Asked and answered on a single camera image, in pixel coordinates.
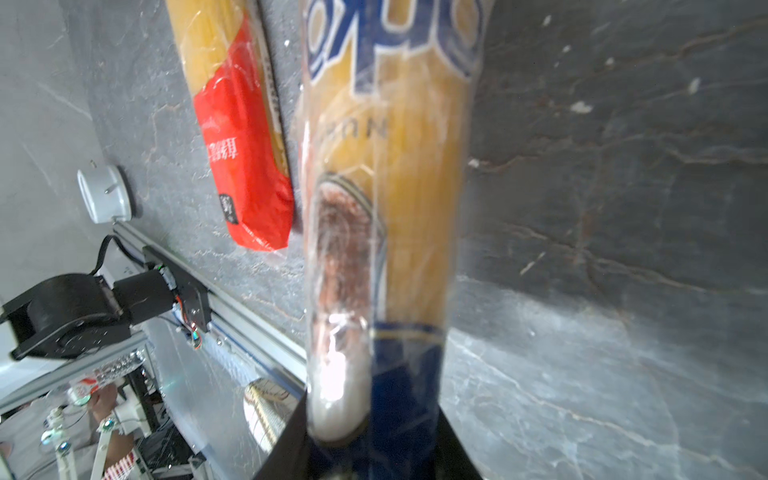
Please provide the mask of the red yellow spaghetti bag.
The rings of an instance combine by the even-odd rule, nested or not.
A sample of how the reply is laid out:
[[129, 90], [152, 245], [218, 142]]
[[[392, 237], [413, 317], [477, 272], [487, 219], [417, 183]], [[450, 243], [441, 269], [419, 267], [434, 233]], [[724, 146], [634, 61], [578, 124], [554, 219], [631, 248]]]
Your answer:
[[281, 250], [295, 201], [258, 5], [166, 7], [228, 232], [245, 248]]

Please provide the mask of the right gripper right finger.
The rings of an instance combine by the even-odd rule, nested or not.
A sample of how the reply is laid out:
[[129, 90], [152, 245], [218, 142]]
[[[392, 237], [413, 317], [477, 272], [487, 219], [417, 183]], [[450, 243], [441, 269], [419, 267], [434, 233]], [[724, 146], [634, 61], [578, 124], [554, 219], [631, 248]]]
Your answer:
[[482, 480], [443, 410], [439, 412], [434, 458], [437, 480]]

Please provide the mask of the dark blue spaghetti bag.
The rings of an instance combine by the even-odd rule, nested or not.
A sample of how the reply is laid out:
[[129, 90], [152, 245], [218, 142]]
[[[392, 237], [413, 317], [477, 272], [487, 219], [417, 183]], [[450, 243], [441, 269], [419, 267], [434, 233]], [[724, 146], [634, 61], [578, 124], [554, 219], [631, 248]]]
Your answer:
[[306, 1], [312, 479], [437, 479], [458, 208], [490, 1]]

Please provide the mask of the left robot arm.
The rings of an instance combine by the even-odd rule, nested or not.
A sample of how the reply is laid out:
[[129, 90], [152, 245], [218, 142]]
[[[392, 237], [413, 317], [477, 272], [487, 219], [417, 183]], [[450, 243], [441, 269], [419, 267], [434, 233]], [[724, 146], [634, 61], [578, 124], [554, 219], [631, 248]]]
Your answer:
[[168, 312], [198, 340], [211, 321], [207, 288], [157, 248], [136, 257], [118, 236], [106, 236], [91, 272], [51, 277], [2, 305], [1, 396], [128, 340]]

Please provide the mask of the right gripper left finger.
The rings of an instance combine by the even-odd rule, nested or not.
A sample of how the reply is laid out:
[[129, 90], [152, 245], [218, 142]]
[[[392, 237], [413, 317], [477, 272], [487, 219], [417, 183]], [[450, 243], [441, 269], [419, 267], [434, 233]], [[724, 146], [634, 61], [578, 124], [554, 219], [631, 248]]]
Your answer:
[[306, 395], [299, 400], [286, 427], [253, 480], [308, 480], [311, 440], [307, 433]]

